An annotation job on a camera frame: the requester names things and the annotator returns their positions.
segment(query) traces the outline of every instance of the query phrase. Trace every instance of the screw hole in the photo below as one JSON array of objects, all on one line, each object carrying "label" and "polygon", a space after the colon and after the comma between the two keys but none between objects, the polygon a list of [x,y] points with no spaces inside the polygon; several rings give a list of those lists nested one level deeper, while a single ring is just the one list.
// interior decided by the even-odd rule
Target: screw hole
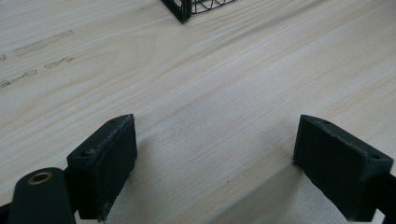
[{"label": "screw hole", "polygon": [[38,185],[38,184],[48,181],[51,178],[52,178],[51,172],[43,172],[43,173],[33,175],[32,177],[29,178],[29,180],[27,182],[30,185]]},{"label": "screw hole", "polygon": [[375,160],[381,159],[378,155],[372,155],[372,158],[375,159]]}]

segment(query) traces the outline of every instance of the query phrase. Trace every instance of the black mount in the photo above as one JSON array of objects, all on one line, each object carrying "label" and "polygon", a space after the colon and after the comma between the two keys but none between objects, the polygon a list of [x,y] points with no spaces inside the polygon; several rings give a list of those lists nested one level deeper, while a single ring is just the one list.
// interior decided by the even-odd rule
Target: black mount
[{"label": "black mount", "polygon": [[106,122],[67,156],[68,167],[45,168],[20,179],[0,224],[106,220],[137,158],[134,115]]},{"label": "black mount", "polygon": [[393,159],[324,119],[301,115],[294,162],[349,221],[396,223]]}]

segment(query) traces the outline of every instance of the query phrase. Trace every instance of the hole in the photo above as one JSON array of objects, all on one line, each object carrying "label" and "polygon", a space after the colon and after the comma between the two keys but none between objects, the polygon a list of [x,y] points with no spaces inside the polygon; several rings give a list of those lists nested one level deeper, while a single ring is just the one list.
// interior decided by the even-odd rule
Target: hole
[{"label": "hole", "polygon": [[38,185],[44,182],[47,182],[49,179],[52,178],[51,172],[43,172],[33,175],[27,181],[30,185]]},{"label": "hole", "polygon": [[373,159],[375,159],[375,160],[379,160],[379,159],[381,159],[381,158],[380,158],[378,155],[375,155],[375,154],[374,154],[374,155],[372,155],[372,158],[373,158]]},{"label": "hole", "polygon": [[80,155],[81,155],[82,157],[87,157],[87,156],[90,155],[90,153],[89,153],[88,151],[85,151],[85,152],[81,152]]}]

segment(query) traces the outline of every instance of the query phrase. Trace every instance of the wood grain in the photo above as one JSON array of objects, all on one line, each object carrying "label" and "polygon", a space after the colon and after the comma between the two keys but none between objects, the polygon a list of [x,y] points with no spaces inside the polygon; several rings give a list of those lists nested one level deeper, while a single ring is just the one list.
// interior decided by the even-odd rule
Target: wood grain
[{"label": "wood grain", "polygon": [[138,160],[108,223],[347,223],[291,164],[301,114],[396,158],[395,1],[240,0],[181,25],[159,0],[3,0],[0,30],[0,204],[127,113]]}]

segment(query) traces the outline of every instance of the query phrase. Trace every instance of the metal wire mesh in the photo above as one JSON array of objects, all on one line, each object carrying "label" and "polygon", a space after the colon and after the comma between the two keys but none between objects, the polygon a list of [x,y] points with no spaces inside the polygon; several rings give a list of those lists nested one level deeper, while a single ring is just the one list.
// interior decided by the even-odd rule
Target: metal wire mesh
[{"label": "metal wire mesh", "polygon": [[192,14],[199,14],[221,7],[236,0],[192,0]]},{"label": "metal wire mesh", "polygon": [[187,21],[191,15],[222,7],[236,0],[162,0],[180,22]]}]

